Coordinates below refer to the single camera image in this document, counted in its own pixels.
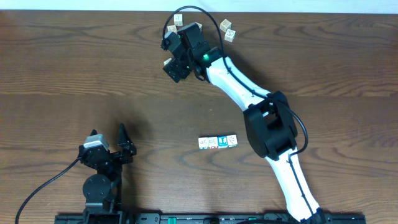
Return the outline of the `wooden block ladybug yellow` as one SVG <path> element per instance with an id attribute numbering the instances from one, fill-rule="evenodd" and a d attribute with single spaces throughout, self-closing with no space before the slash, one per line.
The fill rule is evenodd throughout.
<path id="1" fill-rule="evenodd" d="M 208 137 L 208 147 L 210 149 L 216 149 L 218 148 L 218 137 Z"/>

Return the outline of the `wooden block letter G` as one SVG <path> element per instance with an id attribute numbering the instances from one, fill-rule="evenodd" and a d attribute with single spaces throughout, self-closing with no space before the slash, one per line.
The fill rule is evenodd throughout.
<path id="1" fill-rule="evenodd" d="M 198 146 L 199 149 L 208 149 L 209 148 L 208 138 L 207 137 L 198 138 Z"/>

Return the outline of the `wooden block soccer ball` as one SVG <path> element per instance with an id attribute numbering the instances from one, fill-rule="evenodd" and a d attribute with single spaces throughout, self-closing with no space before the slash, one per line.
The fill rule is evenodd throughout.
<path id="1" fill-rule="evenodd" d="M 164 61 L 164 66 L 166 66 L 171 60 L 172 60 L 172 58 L 168 58 L 167 60 L 165 60 Z"/>

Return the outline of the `wooden block letter A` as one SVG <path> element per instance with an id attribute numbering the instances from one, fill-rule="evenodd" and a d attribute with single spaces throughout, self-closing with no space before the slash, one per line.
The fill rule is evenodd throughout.
<path id="1" fill-rule="evenodd" d="M 228 147 L 236 147 L 238 145 L 237 136 L 235 134 L 228 135 L 226 138 Z"/>

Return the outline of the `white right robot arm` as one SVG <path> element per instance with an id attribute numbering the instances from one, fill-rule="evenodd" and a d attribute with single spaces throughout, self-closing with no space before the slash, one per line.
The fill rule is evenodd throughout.
<path id="1" fill-rule="evenodd" d="M 301 170 L 296 137 L 303 125 L 285 95 L 271 93 L 252 82 L 224 54 L 211 48 L 198 24 L 179 30 L 165 28 L 161 47 L 173 55 L 164 71 L 175 82 L 190 73 L 225 92 L 242 110 L 246 135 L 254 152 L 271 166 L 285 197 L 288 213 L 300 223 L 324 223 L 325 215 L 314 199 Z"/>

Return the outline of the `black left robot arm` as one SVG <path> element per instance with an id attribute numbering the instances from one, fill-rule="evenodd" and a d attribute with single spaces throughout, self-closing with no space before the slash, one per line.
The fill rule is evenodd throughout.
<path id="1" fill-rule="evenodd" d="M 122 209 L 123 165 L 133 161 L 137 149 L 126 131 L 119 125 L 118 152 L 109 150 L 109 143 L 102 134 L 92 130 L 84 144 L 79 146 L 78 159 L 96 171 L 83 184 L 86 198 L 83 223 L 132 223 L 134 217 Z"/>

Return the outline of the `wooden block blue top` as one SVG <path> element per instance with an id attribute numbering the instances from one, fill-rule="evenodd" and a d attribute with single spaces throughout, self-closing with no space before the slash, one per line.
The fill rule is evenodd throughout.
<path id="1" fill-rule="evenodd" d="M 219 149 L 228 147 L 227 136 L 218 136 L 217 140 L 218 140 L 218 148 Z"/>

